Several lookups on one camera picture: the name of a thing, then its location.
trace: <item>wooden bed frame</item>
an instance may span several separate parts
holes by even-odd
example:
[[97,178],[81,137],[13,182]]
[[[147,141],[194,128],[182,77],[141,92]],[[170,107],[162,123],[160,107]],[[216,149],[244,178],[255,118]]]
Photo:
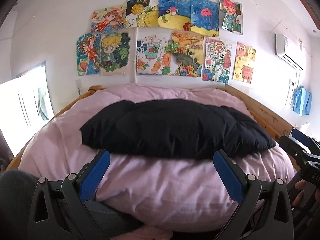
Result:
[[[69,110],[77,101],[86,98],[88,96],[93,95],[97,90],[103,90],[104,88],[102,86],[92,86],[89,88],[89,90],[77,98],[75,101],[67,105],[64,109],[62,109],[59,113],[55,115],[55,117],[63,114],[67,110]],[[253,98],[249,97],[245,93],[237,90],[236,88],[225,85],[224,88],[221,90],[224,90],[228,92],[229,94],[239,98],[242,100],[252,116],[255,118],[258,124],[260,124],[265,131],[276,141],[279,140],[280,136],[282,135],[289,135],[293,129],[292,125],[290,125],[287,121],[285,121],[283,118],[281,118],[279,115],[271,111],[266,106],[262,105],[258,101],[254,100]],[[11,169],[17,169],[20,165],[21,157],[23,155],[24,150],[26,149],[28,143],[21,149],[21,151],[18,153],[16,157],[10,162],[7,170]],[[297,166],[295,160],[289,156],[292,162],[292,165],[295,167],[296,170],[299,170],[299,166]]]

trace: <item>drawing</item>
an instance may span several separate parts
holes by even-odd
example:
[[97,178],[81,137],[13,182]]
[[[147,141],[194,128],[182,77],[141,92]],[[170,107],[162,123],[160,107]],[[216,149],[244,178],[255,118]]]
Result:
[[175,76],[200,77],[203,64],[204,37],[187,32],[172,33],[172,55],[175,57],[178,68]]
[[159,0],[128,0],[126,27],[158,26]]
[[129,42],[127,32],[101,35],[101,76],[128,72]]
[[156,35],[137,40],[137,73],[170,75],[171,41]]
[[232,2],[230,0],[219,0],[220,9],[226,16],[223,20],[222,29],[236,32],[240,35],[243,34],[243,16],[242,16],[242,4]]
[[204,36],[219,36],[219,5],[209,0],[191,0],[190,30]]
[[102,34],[125,28],[126,5],[95,10],[92,13],[91,33]]
[[237,43],[235,69],[233,79],[251,84],[256,50],[251,46]]
[[231,44],[206,38],[204,81],[228,83],[231,67]]
[[82,35],[77,41],[78,76],[100,73],[100,35]]
[[190,0],[159,0],[159,25],[189,31]]

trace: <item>jeans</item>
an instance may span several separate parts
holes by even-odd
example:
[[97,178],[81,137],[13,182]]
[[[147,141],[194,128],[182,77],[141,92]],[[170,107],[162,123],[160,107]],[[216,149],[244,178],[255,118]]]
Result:
[[[6,171],[0,177],[0,239],[28,239],[29,213],[37,182],[37,177],[18,170]],[[67,216],[65,203],[59,204]],[[103,203],[90,200],[85,205],[108,237],[131,232],[142,225],[132,216]]]

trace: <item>wall-mounted air conditioner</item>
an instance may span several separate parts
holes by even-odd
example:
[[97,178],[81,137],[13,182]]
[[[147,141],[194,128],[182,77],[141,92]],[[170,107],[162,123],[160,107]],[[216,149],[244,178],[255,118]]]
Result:
[[276,34],[276,55],[298,70],[303,70],[306,59],[299,46],[285,35]]

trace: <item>finger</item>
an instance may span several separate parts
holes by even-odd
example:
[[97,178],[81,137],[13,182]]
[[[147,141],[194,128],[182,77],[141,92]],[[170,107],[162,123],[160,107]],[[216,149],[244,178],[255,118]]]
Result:
[[320,202],[320,189],[317,189],[315,198],[317,202]]
[[292,206],[299,206],[303,199],[304,190],[302,190],[296,197],[296,199],[292,202]]
[[296,189],[305,189],[306,187],[306,181],[303,179],[303,180],[300,180],[299,182],[296,183],[296,185],[294,185],[294,187]]

